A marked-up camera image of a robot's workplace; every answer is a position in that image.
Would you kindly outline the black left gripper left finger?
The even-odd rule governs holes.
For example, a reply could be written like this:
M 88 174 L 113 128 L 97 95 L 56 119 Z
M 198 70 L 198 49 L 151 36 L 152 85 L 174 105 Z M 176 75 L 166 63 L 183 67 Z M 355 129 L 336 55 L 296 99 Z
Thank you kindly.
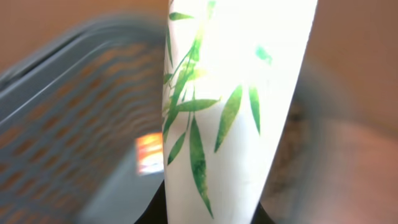
M 144 213 L 134 224 L 168 224 L 164 181 L 160 184 Z

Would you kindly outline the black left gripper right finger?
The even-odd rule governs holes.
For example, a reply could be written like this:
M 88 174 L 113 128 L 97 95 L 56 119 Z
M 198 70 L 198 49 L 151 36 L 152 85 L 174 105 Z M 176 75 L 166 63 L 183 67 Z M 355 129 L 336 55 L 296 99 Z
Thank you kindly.
M 275 222 L 267 214 L 267 212 L 264 210 L 264 207 L 259 202 L 252 217 L 251 224 L 275 224 Z

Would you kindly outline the orange tissue pack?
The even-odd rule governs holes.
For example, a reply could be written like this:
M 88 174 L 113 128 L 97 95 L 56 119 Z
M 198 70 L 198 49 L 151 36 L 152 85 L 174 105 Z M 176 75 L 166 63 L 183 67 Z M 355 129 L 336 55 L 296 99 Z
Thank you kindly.
M 150 175 L 164 171 L 162 133 L 149 133 L 136 139 L 137 173 Z

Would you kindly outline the white tube gold cap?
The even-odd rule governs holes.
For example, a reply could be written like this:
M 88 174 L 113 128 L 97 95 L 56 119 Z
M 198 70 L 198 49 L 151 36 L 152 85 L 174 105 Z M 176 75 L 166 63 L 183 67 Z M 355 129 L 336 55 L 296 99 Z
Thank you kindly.
M 169 223 L 250 223 L 317 0 L 171 0 L 162 115 Z

